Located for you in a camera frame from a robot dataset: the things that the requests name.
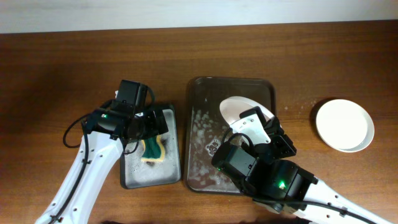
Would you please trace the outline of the pale blue-white plate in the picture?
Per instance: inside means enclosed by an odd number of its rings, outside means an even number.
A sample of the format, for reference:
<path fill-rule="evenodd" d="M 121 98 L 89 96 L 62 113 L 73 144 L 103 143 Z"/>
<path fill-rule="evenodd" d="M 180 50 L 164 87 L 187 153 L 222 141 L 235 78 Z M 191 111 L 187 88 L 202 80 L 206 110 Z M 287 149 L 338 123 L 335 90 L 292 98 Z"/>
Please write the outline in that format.
<path fill-rule="evenodd" d="M 352 128 L 347 133 L 338 131 L 319 131 L 320 137 L 333 149 L 341 152 L 359 152 L 367 148 L 374 139 L 373 125 Z"/>

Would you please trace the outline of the large white stained plate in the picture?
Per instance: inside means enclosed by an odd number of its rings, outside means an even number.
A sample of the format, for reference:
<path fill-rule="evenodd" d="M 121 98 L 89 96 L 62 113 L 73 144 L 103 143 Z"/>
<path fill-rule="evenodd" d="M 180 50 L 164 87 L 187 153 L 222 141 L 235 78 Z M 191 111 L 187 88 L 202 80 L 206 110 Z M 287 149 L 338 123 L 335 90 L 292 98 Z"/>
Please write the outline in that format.
<path fill-rule="evenodd" d="M 343 99 L 327 101 L 319 108 L 315 117 L 317 132 L 329 130 L 347 133 L 352 128 L 370 124 L 374 126 L 372 118 L 363 107 Z"/>

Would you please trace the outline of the green and yellow sponge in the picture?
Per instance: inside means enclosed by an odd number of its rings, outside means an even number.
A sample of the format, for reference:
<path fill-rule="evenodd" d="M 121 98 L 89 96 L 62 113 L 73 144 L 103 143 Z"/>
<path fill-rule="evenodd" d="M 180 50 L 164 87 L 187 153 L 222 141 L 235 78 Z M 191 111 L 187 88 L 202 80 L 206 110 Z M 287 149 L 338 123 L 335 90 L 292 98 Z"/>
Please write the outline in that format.
<path fill-rule="evenodd" d="M 165 146 L 162 144 L 161 135 L 142 140 L 143 155 L 141 161 L 162 162 L 165 158 Z"/>

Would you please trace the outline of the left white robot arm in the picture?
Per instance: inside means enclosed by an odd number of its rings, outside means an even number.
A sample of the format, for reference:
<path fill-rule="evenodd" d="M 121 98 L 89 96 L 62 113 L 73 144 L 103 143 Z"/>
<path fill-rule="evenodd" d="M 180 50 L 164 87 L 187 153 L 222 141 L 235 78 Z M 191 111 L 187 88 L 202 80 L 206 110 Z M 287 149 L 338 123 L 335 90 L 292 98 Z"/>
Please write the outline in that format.
<path fill-rule="evenodd" d="M 164 160 L 160 136 L 168 132 L 164 113 L 145 84 L 122 80 L 116 96 L 78 118 L 83 136 L 78 154 L 56 196 L 37 223 L 86 223 L 103 183 L 129 143 L 143 146 L 142 161 Z"/>

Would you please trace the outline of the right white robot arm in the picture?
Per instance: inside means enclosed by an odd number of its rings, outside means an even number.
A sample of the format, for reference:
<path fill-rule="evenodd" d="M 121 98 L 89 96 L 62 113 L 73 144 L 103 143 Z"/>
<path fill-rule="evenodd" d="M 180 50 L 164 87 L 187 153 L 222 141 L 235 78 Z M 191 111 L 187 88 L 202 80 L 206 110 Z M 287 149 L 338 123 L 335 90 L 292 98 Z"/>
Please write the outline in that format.
<path fill-rule="evenodd" d="M 222 109 L 221 114 L 231 136 L 223 136 L 211 163 L 254 203 L 306 223 L 387 222 L 290 161 L 297 150 L 268 110 L 255 106 L 246 111 Z"/>

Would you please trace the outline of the pink stained plate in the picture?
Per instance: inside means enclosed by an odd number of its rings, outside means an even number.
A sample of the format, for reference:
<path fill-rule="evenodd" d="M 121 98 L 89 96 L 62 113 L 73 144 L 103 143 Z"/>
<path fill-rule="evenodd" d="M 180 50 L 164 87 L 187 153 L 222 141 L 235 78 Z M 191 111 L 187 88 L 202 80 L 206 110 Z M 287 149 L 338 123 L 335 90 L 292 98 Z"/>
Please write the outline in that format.
<path fill-rule="evenodd" d="M 243 96 L 231 96 L 220 103 L 220 113 L 228 124 L 233 124 L 240 119 L 239 115 L 258 106 L 266 120 L 274 118 L 274 114 L 260 103 Z"/>

